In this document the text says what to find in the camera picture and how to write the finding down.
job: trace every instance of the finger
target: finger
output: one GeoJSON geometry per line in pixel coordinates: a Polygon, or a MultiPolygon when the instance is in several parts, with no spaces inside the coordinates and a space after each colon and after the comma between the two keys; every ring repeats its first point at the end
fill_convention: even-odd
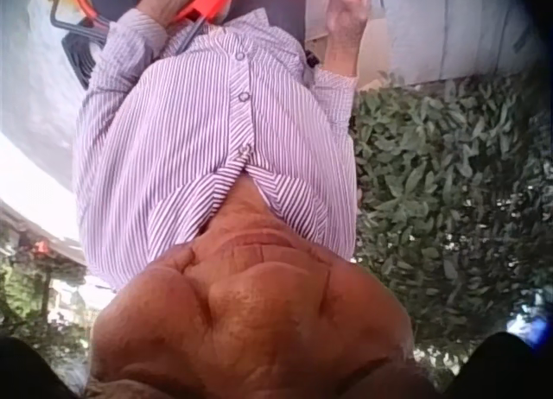
{"type": "Polygon", "coordinates": [[[348,10],[359,19],[367,17],[367,9],[363,0],[334,0],[334,2],[341,4],[343,9],[348,10]]]}

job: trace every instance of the tree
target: tree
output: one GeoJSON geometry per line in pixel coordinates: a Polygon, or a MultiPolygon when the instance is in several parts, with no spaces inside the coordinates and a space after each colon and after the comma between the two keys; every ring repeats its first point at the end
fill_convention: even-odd
{"type": "Polygon", "coordinates": [[[50,284],[54,278],[79,284],[86,269],[53,253],[35,250],[24,235],[11,255],[5,249],[9,228],[0,221],[0,334],[22,339],[33,346],[53,367],[71,358],[82,358],[86,331],[74,323],[48,320],[50,284]]]}
{"type": "Polygon", "coordinates": [[[466,357],[553,282],[541,82],[481,77],[359,95],[356,258],[406,306],[423,350],[466,357]]]}

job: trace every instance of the striped shirt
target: striped shirt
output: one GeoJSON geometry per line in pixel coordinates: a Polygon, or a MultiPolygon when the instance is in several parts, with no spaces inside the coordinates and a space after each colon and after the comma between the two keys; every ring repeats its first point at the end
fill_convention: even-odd
{"type": "Polygon", "coordinates": [[[300,236],[346,259],[356,186],[356,80],[306,64],[264,9],[170,31],[136,9],[112,23],[79,112],[74,187],[93,274],[115,289],[193,240],[249,175],[300,236]]]}

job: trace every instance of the red handle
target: red handle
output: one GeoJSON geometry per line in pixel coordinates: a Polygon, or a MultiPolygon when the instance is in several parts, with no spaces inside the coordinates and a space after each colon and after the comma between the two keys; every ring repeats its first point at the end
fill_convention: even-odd
{"type": "MultiPolygon", "coordinates": [[[[200,15],[205,16],[208,20],[214,19],[221,9],[225,6],[228,0],[193,0],[186,6],[173,20],[177,23],[185,19],[192,12],[196,11],[200,15]]],[[[85,12],[90,19],[95,20],[98,17],[98,12],[92,7],[88,0],[77,0],[80,8],[85,12]]]]}
{"type": "Polygon", "coordinates": [[[220,12],[228,0],[193,0],[175,17],[173,22],[180,22],[193,11],[211,20],[220,12]]]}

